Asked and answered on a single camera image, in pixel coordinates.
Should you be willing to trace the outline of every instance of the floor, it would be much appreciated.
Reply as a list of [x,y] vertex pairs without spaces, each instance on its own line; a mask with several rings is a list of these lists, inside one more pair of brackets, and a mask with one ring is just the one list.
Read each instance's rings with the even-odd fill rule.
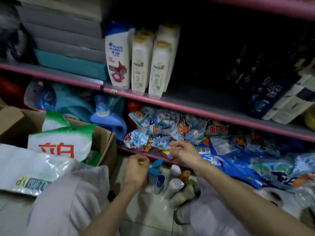
[[[110,179],[117,194],[123,185],[124,169],[128,157],[119,156],[118,164]],[[162,174],[167,175],[168,167]],[[27,216],[35,198],[0,191],[0,235],[25,235]],[[137,193],[129,204],[121,222],[121,236],[189,236],[191,225],[180,226],[173,220],[174,209],[161,195]]]

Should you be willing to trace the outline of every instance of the teal box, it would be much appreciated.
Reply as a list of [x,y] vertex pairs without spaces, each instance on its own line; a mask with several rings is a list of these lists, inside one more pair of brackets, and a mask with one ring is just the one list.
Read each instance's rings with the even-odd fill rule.
[[58,55],[34,48],[35,55],[40,65],[52,69],[58,69],[77,75],[83,75],[94,79],[109,81],[107,65],[85,59],[77,59],[64,55]]

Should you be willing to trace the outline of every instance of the human hand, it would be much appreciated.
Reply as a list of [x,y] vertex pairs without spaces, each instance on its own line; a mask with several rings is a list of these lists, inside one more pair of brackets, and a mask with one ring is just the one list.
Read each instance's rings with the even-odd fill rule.
[[179,158],[186,165],[190,166],[194,171],[199,171],[204,164],[207,165],[207,161],[203,159],[195,147],[183,140],[170,142],[169,152],[172,157]]
[[148,175],[150,161],[140,154],[129,157],[125,170],[124,186],[132,186],[135,192],[139,191]]

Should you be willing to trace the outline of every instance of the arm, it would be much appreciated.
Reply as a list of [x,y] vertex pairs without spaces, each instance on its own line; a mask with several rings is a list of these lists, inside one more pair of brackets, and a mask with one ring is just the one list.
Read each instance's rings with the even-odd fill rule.
[[143,155],[133,155],[129,158],[122,190],[110,205],[80,233],[80,236],[116,235],[130,201],[147,177],[149,164],[149,159]]
[[173,157],[204,178],[221,196],[225,204],[257,236],[314,236],[315,233],[292,215],[247,189],[203,159],[195,147],[184,141],[171,142]]

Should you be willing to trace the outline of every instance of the forearm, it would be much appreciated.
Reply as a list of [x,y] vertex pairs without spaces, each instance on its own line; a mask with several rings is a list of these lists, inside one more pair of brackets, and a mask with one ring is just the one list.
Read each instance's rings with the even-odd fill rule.
[[116,235],[121,219],[135,193],[134,186],[124,185],[110,205],[80,233],[80,236]]
[[315,235],[292,215],[247,189],[212,164],[203,162],[198,171],[214,187],[237,218],[255,235]]

